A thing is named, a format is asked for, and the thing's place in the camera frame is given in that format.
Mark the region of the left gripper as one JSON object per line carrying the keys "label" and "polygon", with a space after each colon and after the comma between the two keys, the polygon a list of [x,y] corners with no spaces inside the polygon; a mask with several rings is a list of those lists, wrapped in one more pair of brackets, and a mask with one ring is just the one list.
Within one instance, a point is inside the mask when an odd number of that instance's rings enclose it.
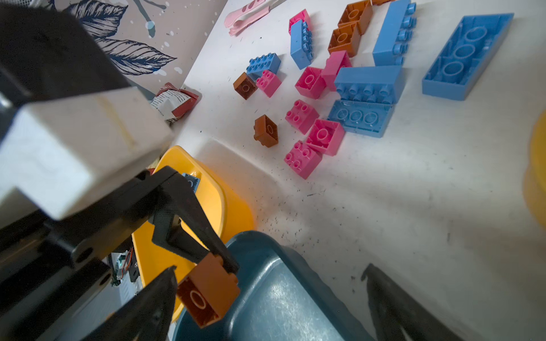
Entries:
{"label": "left gripper", "polygon": [[[157,246],[195,264],[212,253],[226,271],[239,271],[188,181],[164,167],[64,220],[37,210],[1,230],[1,339],[56,339],[110,283],[104,258],[150,216]],[[165,269],[84,339],[166,340],[178,288],[175,270]]]}

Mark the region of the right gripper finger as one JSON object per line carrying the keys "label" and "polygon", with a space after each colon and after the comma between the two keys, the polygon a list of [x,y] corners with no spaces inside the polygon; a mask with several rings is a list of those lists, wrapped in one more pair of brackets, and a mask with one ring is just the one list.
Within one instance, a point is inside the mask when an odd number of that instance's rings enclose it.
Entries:
{"label": "right gripper finger", "polygon": [[363,272],[368,307],[378,340],[460,340],[428,310],[373,264]]}

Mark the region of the brown lego brick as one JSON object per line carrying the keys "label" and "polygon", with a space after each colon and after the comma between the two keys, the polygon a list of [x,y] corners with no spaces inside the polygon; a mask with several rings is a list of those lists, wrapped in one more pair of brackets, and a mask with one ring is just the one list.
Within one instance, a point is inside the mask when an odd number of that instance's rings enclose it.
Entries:
{"label": "brown lego brick", "polygon": [[246,72],[233,83],[233,87],[244,100],[248,100],[257,90],[257,85]]}
{"label": "brown lego brick", "polygon": [[178,299],[201,329],[221,321],[240,295],[238,278],[223,265],[210,253],[178,285]]}
{"label": "brown lego brick", "polygon": [[277,125],[267,115],[262,115],[255,120],[254,131],[254,140],[267,148],[279,142]]}

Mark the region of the blue lego brick slanted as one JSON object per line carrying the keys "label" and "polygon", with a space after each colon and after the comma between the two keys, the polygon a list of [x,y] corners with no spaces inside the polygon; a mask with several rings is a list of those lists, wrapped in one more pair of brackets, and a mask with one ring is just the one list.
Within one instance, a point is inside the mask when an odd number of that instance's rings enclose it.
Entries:
{"label": "blue lego brick slanted", "polygon": [[200,178],[187,173],[183,173],[182,176],[188,181],[193,192],[196,193],[200,184]]}

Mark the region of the blue lego brick long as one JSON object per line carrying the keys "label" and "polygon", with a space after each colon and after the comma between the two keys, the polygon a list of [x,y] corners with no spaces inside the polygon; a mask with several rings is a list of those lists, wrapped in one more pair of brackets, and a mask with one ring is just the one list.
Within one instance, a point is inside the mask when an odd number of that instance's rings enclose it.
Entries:
{"label": "blue lego brick long", "polygon": [[299,20],[291,26],[290,55],[300,70],[313,61],[312,32],[305,21]]}

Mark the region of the pink lego brick top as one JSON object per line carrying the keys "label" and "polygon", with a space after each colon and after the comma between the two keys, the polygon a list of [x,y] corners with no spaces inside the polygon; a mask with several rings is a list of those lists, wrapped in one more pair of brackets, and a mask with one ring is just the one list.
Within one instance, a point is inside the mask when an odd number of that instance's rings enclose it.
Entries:
{"label": "pink lego brick top", "polygon": [[303,21],[307,23],[307,27],[311,29],[311,18],[307,10],[302,10],[289,20],[289,34],[291,34],[291,27],[298,21]]}

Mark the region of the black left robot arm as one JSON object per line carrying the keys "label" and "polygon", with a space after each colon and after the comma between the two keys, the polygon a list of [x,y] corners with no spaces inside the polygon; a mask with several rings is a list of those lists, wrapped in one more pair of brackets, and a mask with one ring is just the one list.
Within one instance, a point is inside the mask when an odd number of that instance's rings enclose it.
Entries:
{"label": "black left robot arm", "polygon": [[164,340],[176,300],[201,328],[226,316],[237,261],[181,173],[146,171],[171,138],[73,16],[1,6],[1,339],[55,338],[144,223],[195,267],[162,271],[88,339]]}

